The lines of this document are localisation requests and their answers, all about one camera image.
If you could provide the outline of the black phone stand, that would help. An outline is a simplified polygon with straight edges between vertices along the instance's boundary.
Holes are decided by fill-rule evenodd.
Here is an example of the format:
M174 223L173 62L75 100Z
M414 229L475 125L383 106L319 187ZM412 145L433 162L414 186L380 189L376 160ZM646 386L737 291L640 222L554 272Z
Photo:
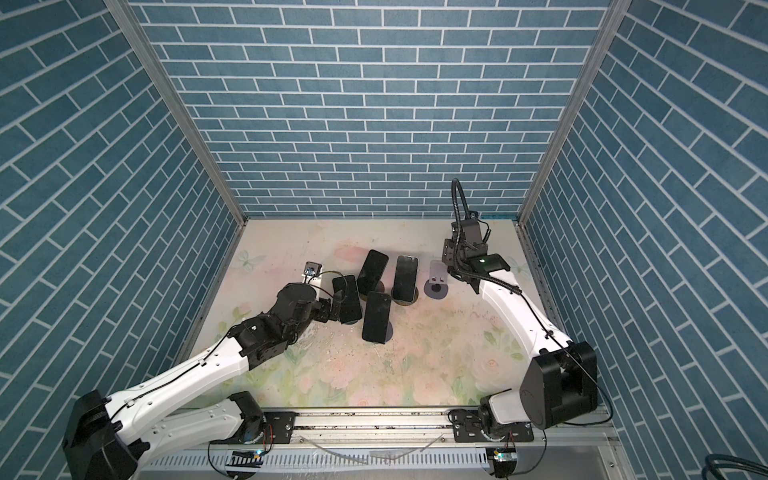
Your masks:
M385 344L390 330L391 297L386 293L370 292L367 295L362 338L367 342Z
M353 275L339 276L332 280L334 289L333 314L342 324L355 324L363 318L357 281Z

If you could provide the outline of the black phone front stand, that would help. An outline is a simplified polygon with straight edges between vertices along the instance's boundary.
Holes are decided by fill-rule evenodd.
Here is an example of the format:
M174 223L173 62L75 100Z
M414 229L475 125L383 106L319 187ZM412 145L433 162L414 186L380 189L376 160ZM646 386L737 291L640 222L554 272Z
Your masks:
M367 342L385 344L390 330L391 297L386 293L370 292L367 295L362 338Z

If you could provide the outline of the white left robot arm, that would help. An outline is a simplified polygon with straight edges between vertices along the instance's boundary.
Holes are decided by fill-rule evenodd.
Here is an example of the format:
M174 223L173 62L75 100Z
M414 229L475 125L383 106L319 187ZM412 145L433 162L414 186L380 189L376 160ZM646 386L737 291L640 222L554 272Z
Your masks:
M80 397L62 440L71 476L131 479L149 462L203 443L270 445L266 416L248 392L186 413L180 409L283 354L312 322L336 316L344 294L318 292L310 283L289 283L268 311L233 325L202 353L131 388Z

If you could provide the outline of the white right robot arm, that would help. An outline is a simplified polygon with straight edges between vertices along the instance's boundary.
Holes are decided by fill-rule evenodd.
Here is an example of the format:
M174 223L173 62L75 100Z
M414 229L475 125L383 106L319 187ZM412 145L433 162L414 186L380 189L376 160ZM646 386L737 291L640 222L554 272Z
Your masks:
M503 257L488 252L480 220L456 220L451 228L442 253L448 274L493 307L528 361L519 386L480 400L485 435L507 437L522 423L546 430L593 412L600 396L594 349L574 342L534 305Z

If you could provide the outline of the grey metal phone stand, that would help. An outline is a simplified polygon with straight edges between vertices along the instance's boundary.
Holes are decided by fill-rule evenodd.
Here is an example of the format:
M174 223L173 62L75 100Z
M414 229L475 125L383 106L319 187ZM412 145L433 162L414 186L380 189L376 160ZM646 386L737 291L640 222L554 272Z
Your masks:
M432 260L424 284L425 295L434 300L444 299L449 291L447 266L441 260Z

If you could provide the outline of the black phone back right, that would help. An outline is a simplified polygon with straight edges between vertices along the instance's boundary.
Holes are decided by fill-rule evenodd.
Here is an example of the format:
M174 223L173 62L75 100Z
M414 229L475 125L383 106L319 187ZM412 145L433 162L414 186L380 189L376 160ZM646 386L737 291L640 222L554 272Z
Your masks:
M391 289L391 296L395 302L410 305L416 301L418 296L417 273L418 259L416 257L400 255L397 258Z

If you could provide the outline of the black phone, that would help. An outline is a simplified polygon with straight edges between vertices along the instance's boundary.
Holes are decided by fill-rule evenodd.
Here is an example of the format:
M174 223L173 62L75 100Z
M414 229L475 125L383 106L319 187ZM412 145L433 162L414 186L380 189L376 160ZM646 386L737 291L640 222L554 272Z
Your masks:
M391 289L391 296L395 302L410 305L416 301L418 296L417 273L418 259L416 257L400 255L397 258Z
M358 293L367 297L376 289L384 274L389 256L377 250L370 250L357 276Z

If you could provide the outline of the black phone back middle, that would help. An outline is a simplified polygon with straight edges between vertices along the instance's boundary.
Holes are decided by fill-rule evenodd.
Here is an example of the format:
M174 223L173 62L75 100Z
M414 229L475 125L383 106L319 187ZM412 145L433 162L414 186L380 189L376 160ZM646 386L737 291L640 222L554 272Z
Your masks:
M357 276L358 293L367 297L376 289L384 274L389 256L377 250L370 250Z

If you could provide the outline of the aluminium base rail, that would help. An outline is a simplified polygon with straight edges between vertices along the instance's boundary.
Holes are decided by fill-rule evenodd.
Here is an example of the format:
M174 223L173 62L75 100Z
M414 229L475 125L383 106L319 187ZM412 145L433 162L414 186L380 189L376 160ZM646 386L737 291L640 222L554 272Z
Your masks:
M470 407L271 409L276 440L199 445L156 460L144 479L488 479L508 462L516 479L630 479L629 460L600 408L541 431L529 423L489 434Z

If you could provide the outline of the aluminium corner post right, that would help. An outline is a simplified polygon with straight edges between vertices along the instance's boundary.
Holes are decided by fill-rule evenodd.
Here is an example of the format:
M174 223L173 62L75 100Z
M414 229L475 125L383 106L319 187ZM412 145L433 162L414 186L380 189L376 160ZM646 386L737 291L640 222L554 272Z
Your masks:
M521 226L527 224L533 214L536 202L557 163L558 156L563 149L568 134L574 125L576 117L630 5L630 0L612 1L601 22L595 43L586 56L579 77L574 83L573 91L562 111L558 126L552 135L545 154L542 156L538 170L532 179L531 186L519 211L518 224Z

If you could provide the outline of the aluminium corner post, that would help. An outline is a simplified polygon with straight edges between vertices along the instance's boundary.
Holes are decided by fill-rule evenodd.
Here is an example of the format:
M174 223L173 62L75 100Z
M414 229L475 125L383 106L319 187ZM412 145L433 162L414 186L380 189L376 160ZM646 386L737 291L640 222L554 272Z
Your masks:
M148 36L142 29L128 1L105 0L105 6L125 36L139 62L149 76L169 112L175 119L184 138L194 151L199 163L207 172L214 187L227 206L239 228L243 228L247 217L236 200L231 188L223 177L210 149L191 118L176 87L162 65Z
M542 156L538 170L532 179L531 186L519 211L518 224L521 226L527 224L533 214L536 202L557 163L558 156L563 149L568 134L574 125L576 117L630 5L630 0L612 1L601 22L595 43L586 56L579 77L574 83L573 91L562 111L558 126L552 135L545 154Z

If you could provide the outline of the aluminium corner post left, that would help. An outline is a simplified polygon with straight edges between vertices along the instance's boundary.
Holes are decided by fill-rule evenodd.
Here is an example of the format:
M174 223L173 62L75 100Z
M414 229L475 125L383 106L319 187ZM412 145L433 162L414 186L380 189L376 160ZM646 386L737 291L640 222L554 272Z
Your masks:
M227 206L239 228L243 228L247 217L236 200L231 188L223 177L210 149L191 118L176 87L162 65L148 36L142 29L128 1L105 0L105 6L125 36L139 62L149 76L169 112L175 119L184 138L194 151L199 163L207 172L214 187Z

